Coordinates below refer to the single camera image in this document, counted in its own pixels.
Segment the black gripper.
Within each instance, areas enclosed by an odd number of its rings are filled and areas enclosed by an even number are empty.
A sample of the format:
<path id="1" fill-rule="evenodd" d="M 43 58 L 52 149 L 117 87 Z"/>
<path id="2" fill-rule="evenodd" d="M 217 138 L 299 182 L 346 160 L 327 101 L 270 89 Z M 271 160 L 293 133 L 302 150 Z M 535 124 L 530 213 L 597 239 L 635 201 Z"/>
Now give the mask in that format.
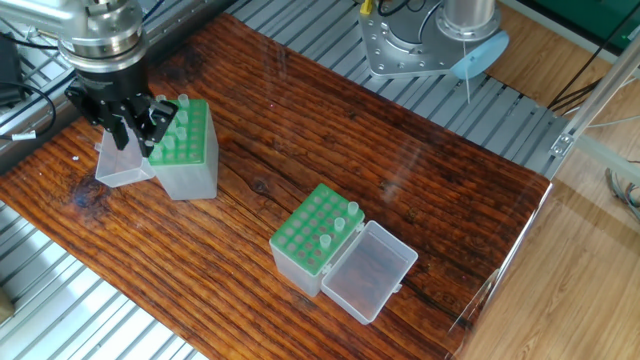
<path id="1" fill-rule="evenodd" d="M 87 119 L 98 119 L 113 137 L 118 150 L 129 143 L 127 121 L 139 118 L 138 143 L 143 157 L 149 157 L 164 137 L 179 107 L 168 100 L 150 99 L 148 66 L 137 62 L 123 70 L 91 73 L 76 70 L 66 97 Z M 120 106 L 125 102 L 132 107 Z"/>

